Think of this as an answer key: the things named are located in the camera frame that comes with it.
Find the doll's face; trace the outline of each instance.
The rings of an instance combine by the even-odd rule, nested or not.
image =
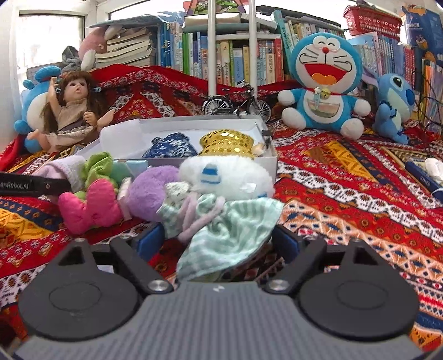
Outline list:
[[[63,99],[66,102],[82,100],[88,96],[88,84],[85,79],[72,80],[66,85]]]

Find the white logo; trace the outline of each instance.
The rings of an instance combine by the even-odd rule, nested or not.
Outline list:
[[[221,286],[221,285],[212,288],[212,290],[214,290],[214,291],[216,291],[218,293],[222,292],[224,289],[225,288],[223,286]]]

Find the purple plush toy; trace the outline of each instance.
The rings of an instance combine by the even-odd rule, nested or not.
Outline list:
[[[129,211],[145,221],[161,222],[158,209],[165,200],[164,185],[179,180],[179,169],[174,166],[148,168],[132,183],[127,199]]]

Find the doll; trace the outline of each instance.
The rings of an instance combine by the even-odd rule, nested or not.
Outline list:
[[[44,133],[35,130],[28,134],[43,150],[61,151],[85,139],[94,140],[100,130],[113,120],[114,110],[105,111],[94,88],[92,76],[86,71],[72,71],[63,77],[58,89],[51,78],[48,103],[42,111]]]

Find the bicycle wheel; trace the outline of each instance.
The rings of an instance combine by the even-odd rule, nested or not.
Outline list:
[[[205,115],[214,115],[219,109],[229,109],[229,103],[223,98],[213,98],[206,102],[203,112]]]
[[[256,99],[248,104],[248,113],[251,115],[260,115],[266,123],[271,118],[271,107],[266,101]]]

